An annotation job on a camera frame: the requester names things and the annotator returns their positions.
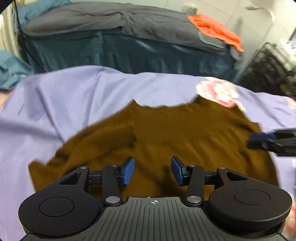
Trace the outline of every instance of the gray cloth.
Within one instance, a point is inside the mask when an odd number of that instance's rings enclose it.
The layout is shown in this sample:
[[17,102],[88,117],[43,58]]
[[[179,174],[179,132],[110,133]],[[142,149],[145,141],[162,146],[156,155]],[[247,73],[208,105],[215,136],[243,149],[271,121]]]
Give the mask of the gray cloth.
[[22,27],[31,37],[120,28],[122,34],[165,41],[222,54],[227,44],[203,35],[183,13],[133,4],[87,2],[55,8]]

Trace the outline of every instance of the purple bedsheet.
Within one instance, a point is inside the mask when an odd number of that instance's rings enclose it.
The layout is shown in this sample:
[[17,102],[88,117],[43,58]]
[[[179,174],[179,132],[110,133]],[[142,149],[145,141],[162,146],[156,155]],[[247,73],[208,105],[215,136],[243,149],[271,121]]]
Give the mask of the purple bedsheet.
[[[152,107],[188,103],[197,95],[201,81],[208,80],[174,74],[123,74],[106,67],[83,66],[21,82],[0,111],[0,238],[19,241],[25,235],[17,212],[21,202],[34,193],[28,173],[33,159],[46,163],[71,136],[132,99]],[[296,110],[288,106],[285,97],[237,87],[233,98],[263,131],[296,127]],[[295,161],[271,155],[281,187],[293,193]]]

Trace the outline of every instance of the orange cloth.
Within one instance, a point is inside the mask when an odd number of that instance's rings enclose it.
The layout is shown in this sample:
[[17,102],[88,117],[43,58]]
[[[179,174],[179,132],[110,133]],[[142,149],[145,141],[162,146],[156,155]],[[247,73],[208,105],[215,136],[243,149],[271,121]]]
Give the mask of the orange cloth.
[[188,16],[188,19],[203,34],[223,40],[226,43],[233,45],[239,52],[244,52],[244,49],[241,47],[242,40],[240,37],[217,20],[202,14]]

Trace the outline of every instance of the brown shirt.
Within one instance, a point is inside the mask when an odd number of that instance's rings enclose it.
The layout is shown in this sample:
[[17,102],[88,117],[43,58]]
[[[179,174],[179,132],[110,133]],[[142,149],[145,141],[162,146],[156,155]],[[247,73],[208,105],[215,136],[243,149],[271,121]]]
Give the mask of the brown shirt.
[[[70,139],[47,165],[29,165],[36,191],[79,166],[91,171],[135,158],[136,169],[127,196],[183,196],[170,170],[172,156],[206,171],[227,167],[272,185],[278,185],[266,151],[249,150],[246,141],[258,124],[238,107],[227,108],[202,97],[176,107],[142,107],[132,101],[125,109]],[[205,198],[213,187],[205,188]]]

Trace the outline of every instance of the wall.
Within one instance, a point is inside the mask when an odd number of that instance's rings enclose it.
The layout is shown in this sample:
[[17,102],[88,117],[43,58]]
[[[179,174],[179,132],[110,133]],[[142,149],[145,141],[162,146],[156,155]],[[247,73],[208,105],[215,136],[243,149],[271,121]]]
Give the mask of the wall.
[[[165,7],[181,11],[184,4],[194,4],[198,13],[208,15],[227,28],[236,32],[245,48],[244,67],[257,49],[265,42],[278,43],[280,39],[289,39],[296,27],[296,3],[293,0],[104,0],[131,2],[133,4]],[[271,8],[276,16],[269,34],[264,39],[271,23],[270,14],[264,9],[249,11],[246,6]]]

